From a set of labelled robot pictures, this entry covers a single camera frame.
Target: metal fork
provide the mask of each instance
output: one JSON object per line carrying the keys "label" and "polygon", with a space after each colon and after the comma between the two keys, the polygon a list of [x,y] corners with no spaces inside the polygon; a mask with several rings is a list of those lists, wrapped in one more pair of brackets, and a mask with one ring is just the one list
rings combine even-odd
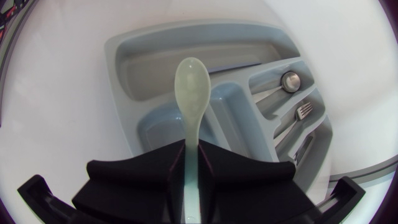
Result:
{"label": "metal fork", "polygon": [[276,138],[274,138],[274,146],[276,147],[277,145],[279,145],[279,143],[288,135],[288,133],[290,133],[290,131],[293,129],[294,125],[298,121],[301,121],[306,116],[308,116],[308,114],[312,111],[312,109],[313,108],[312,108],[311,102],[308,102],[308,103],[304,104],[303,106],[297,108],[297,110],[295,112],[296,120],[288,128],[286,128],[285,131],[283,131]]}

